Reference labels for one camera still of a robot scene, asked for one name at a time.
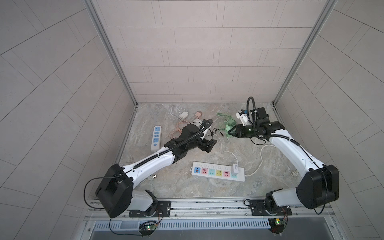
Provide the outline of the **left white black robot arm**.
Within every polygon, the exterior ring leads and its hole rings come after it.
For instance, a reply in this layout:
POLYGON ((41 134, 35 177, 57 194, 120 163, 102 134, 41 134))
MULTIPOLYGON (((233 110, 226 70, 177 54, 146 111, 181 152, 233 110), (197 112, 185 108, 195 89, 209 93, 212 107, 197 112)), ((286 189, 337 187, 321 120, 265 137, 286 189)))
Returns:
POLYGON ((151 217, 157 211, 158 199, 149 190, 137 191, 135 188, 147 177, 184 158, 190 150, 198 148, 210 153, 217 142, 205 138, 212 124, 212 119, 196 119, 182 129, 178 138, 168 141, 154 154, 131 165, 112 165, 100 178, 101 182, 95 191, 101 208, 111 219, 126 210, 140 211, 151 217))

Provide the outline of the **white charger adapter with cable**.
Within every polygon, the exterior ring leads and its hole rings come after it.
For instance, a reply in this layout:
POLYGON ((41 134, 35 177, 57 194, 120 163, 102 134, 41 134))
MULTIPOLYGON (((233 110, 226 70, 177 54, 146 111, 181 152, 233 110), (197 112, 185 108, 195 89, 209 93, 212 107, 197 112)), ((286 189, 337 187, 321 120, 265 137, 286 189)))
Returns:
POLYGON ((219 138, 219 141, 221 143, 221 152, 222 153, 229 153, 229 154, 231 154, 235 158, 236 162, 233 163, 233 165, 232 165, 232 173, 234 175, 237 175, 239 173, 239 171, 240 171, 239 160, 238 160, 237 156, 234 153, 230 152, 230 151, 224 151, 223 150, 223 142, 222 142, 222 140, 220 138, 219 138))

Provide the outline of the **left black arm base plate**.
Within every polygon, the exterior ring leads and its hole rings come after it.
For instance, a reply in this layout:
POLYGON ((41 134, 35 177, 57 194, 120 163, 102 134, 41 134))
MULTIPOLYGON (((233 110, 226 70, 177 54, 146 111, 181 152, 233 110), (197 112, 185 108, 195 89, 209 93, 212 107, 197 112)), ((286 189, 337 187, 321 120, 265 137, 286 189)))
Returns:
POLYGON ((155 201, 146 211, 130 210, 130 218, 156 218, 169 217, 171 210, 171 201, 155 201))

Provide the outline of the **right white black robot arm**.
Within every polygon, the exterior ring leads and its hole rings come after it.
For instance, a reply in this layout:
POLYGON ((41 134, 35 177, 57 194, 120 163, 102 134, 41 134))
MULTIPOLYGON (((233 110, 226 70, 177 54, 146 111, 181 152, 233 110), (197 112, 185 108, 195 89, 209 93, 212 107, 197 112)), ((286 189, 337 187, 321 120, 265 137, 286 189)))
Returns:
POLYGON ((295 188, 267 193, 265 209, 276 215, 288 206, 304 206, 315 210, 339 199, 339 170, 334 165, 325 165, 305 150, 278 121, 271 122, 265 108, 257 108, 253 97, 249 97, 245 110, 237 114, 241 124, 234 126, 228 134, 236 138, 258 139, 269 142, 279 149, 294 165, 301 182, 295 188))

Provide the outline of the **white multicolour socket power strip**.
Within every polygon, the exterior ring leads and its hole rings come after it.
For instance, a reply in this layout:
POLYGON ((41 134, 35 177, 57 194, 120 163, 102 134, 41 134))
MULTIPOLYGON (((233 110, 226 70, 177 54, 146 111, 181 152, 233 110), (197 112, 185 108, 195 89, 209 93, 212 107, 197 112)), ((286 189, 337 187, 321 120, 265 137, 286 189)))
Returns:
POLYGON ((245 182, 244 168, 227 165, 217 165, 202 162, 193 162, 191 167, 193 176, 206 177, 220 180, 245 182))

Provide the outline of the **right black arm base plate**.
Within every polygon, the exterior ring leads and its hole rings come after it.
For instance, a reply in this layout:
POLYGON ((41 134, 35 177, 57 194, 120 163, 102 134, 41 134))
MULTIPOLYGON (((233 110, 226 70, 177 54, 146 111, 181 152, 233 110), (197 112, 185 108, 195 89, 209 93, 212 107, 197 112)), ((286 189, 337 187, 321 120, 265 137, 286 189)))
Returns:
POLYGON ((244 200, 244 204, 251 209, 252 216, 291 216, 292 210, 288 206, 267 210, 264 200, 244 200))

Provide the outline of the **green charger adapter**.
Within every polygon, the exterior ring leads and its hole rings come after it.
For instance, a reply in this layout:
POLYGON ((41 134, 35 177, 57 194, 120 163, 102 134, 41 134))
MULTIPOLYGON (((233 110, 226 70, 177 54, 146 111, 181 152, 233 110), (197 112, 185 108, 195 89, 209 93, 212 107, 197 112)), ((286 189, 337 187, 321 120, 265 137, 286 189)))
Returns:
POLYGON ((226 125, 225 131, 228 139, 237 136, 236 125, 234 126, 226 125))

